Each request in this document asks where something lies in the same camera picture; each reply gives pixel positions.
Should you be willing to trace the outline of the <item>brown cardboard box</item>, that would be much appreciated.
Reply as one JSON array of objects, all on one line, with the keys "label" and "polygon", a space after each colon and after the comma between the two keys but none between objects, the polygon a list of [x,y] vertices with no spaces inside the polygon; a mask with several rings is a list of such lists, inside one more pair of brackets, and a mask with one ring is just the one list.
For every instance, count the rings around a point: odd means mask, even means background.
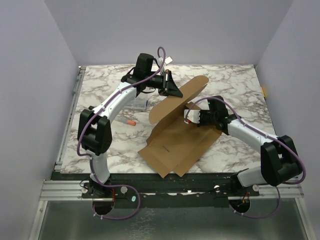
[{"label": "brown cardboard box", "polygon": [[222,134],[213,125],[198,127],[184,122],[184,111],[208,82],[203,75],[192,78],[180,87],[182,98],[168,96],[149,112],[154,127],[138,153],[162,178],[171,172],[182,177]]}]

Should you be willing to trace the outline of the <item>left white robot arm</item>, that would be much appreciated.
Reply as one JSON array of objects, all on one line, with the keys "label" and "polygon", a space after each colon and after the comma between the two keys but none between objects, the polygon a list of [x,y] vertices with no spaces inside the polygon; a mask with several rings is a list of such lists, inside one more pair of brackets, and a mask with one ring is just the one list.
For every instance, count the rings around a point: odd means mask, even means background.
[{"label": "left white robot arm", "polygon": [[111,124],[122,109],[146,88],[156,89],[165,97],[183,97],[171,71],[166,69],[170,62],[172,59],[167,56],[155,58],[141,53],[135,66],[121,78],[116,90],[105,101],[80,113],[77,151],[84,149],[85,152],[78,155],[89,157],[90,178],[95,182],[93,191],[97,196],[106,197],[111,190],[107,182],[110,171],[106,153],[113,139]]}]

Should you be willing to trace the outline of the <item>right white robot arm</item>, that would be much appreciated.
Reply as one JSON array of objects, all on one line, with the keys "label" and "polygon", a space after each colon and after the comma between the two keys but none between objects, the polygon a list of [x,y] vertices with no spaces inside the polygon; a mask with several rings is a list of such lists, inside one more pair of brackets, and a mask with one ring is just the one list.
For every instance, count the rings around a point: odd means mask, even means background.
[{"label": "right white robot arm", "polygon": [[215,126],[225,135],[237,138],[249,145],[260,155],[260,165],[239,171],[232,177],[229,189],[240,196],[253,185],[291,185],[291,179],[300,176],[295,184],[306,178],[306,168],[298,156],[295,144],[287,135],[277,136],[254,127],[236,112],[229,114],[232,107],[217,95],[206,97],[209,109],[185,111],[185,119],[199,127]]}]

